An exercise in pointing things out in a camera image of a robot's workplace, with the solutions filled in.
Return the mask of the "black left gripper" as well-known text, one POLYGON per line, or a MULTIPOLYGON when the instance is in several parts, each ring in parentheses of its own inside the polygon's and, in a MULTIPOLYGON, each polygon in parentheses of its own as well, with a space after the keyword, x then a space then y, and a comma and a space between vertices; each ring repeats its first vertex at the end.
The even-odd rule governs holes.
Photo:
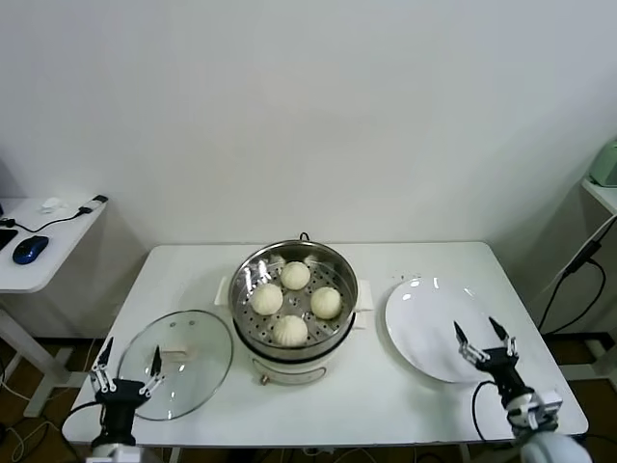
POLYGON ((134 440, 132 428, 136 410, 164 380, 161 351, 156 346, 149 369, 150 379, 146 383, 114 379, 108 371, 113 342, 113 337, 105 342, 90 370, 95 402, 101 405, 102 412, 101 430, 96 440, 134 440))

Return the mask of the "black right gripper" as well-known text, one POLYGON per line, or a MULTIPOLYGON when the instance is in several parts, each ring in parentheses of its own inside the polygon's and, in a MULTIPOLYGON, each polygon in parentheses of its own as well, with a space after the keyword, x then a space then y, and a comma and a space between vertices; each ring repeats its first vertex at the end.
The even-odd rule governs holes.
POLYGON ((524 395, 531 395, 533 389, 528 387, 518 374, 516 364, 516 339, 511 337, 506 329, 491 316, 489 321, 497 337, 504 347, 480 350, 469 343, 461 326, 454 321, 456 340, 459 343, 459 353, 470 364, 483 372, 490 374, 497 386, 501 404, 507 406, 510 402, 524 395))

